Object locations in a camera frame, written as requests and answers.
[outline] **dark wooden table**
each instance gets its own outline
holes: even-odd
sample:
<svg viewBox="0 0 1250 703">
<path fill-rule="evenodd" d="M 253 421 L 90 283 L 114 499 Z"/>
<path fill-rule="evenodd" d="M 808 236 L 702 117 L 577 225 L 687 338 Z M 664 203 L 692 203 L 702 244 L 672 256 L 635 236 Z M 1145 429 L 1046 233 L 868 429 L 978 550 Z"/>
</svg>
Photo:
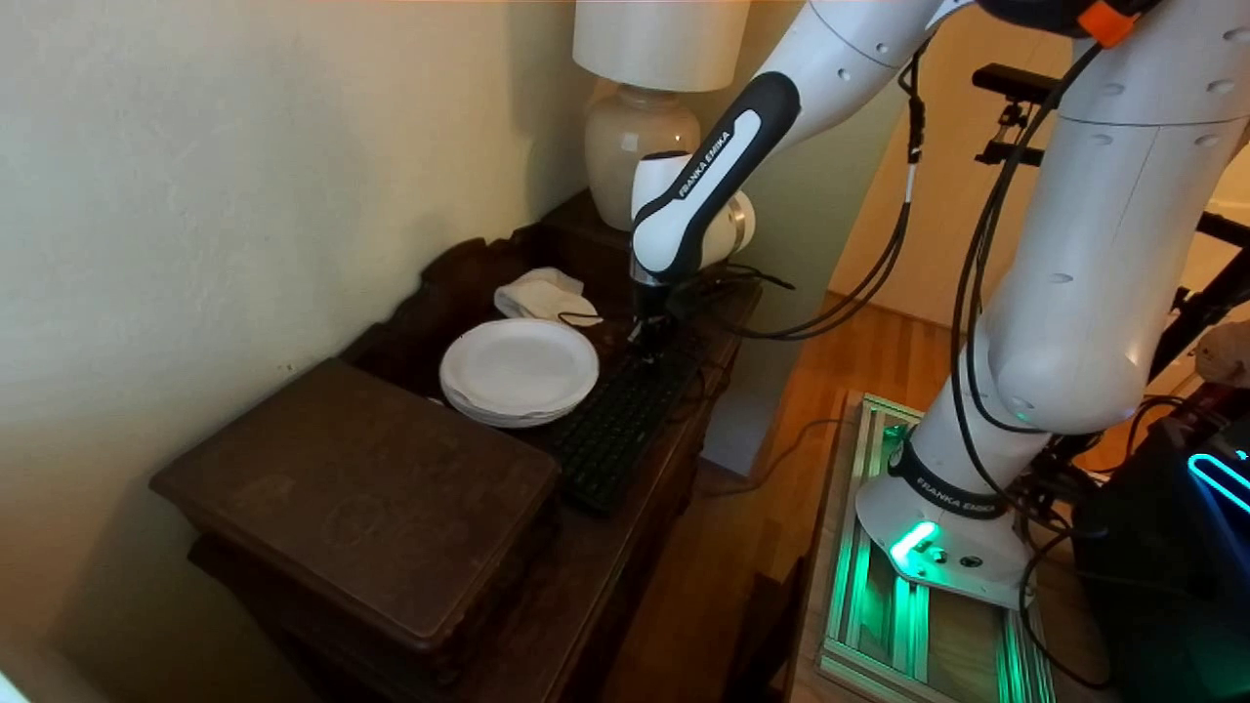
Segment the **dark wooden table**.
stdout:
<svg viewBox="0 0 1250 703">
<path fill-rule="evenodd" d="M 345 357 L 412 393 L 437 398 L 437 357 L 454 334 L 498 316 L 490 292 L 530 265 L 560 265 L 585 281 L 607 312 L 595 329 L 601 361 L 629 330 L 629 242 L 607 231 L 577 195 L 503 242 L 467 242 L 421 270 L 421 283 L 345 347 Z M 741 318 L 758 287 L 710 281 L 724 318 Z M 237 535 L 194 542 L 192 557 L 233 591 L 274 639 L 314 676 L 327 700 L 595 700 L 651 561 L 685 511 L 700 466 L 707 415 L 731 373 L 737 338 L 715 325 L 676 330 L 700 356 L 685 415 L 645 449 L 640 476 L 611 516 L 556 503 L 560 535 L 530 557 L 521 587 L 483 624 L 454 682 L 437 687 L 386 633 L 371 633 L 351 609 L 318 598 L 284 561 L 265 561 Z"/>
</svg>

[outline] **wooden floor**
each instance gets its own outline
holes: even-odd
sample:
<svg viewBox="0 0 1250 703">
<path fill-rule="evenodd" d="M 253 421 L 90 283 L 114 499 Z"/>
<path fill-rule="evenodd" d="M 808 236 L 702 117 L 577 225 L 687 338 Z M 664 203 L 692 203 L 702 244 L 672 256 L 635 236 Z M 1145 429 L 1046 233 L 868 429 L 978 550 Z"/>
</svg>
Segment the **wooden floor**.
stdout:
<svg viewBox="0 0 1250 703">
<path fill-rule="evenodd" d="M 808 550 L 845 393 L 858 389 L 921 411 L 938 393 L 946 368 L 946 329 L 885 308 L 808 338 L 754 479 L 702 467 L 700 497 L 676 523 L 607 700 L 724 700 L 754 574 L 782 580 L 795 557 Z"/>
</svg>

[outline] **white plate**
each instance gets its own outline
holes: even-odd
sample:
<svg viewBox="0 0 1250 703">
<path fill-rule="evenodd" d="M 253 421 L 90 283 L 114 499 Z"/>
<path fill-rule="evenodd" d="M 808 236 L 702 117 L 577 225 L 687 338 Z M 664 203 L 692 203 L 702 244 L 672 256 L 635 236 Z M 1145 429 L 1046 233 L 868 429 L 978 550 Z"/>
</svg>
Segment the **white plate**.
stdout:
<svg viewBox="0 0 1250 703">
<path fill-rule="evenodd" d="M 483 424 L 549 424 L 575 411 L 597 377 L 595 343 L 560 318 L 490 318 L 456 334 L 442 361 L 442 393 Z"/>
</svg>

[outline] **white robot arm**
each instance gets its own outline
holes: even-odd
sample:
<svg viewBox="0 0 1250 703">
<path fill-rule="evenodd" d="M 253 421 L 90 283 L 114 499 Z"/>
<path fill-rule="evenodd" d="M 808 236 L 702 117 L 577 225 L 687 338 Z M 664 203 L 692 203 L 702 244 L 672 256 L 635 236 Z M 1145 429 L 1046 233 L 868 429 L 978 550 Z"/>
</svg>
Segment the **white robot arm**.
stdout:
<svg viewBox="0 0 1250 703">
<path fill-rule="evenodd" d="M 1154 0 L 981 3 L 1079 36 Z M 856 113 L 956 7 L 808 0 L 676 184 L 638 212 L 635 281 L 692 278 L 731 191 L 773 149 Z M 981 398 L 955 373 L 896 471 L 856 497 L 901 574 L 998 605 L 1021 605 L 1029 567 L 1004 488 L 1052 433 L 1106 429 L 1140 403 L 1190 225 L 1250 117 L 1250 3 L 1163 0 L 1086 65 L 1059 117 L 1021 256 L 972 330 Z M 926 550 L 890 550 L 917 523 Z"/>
</svg>

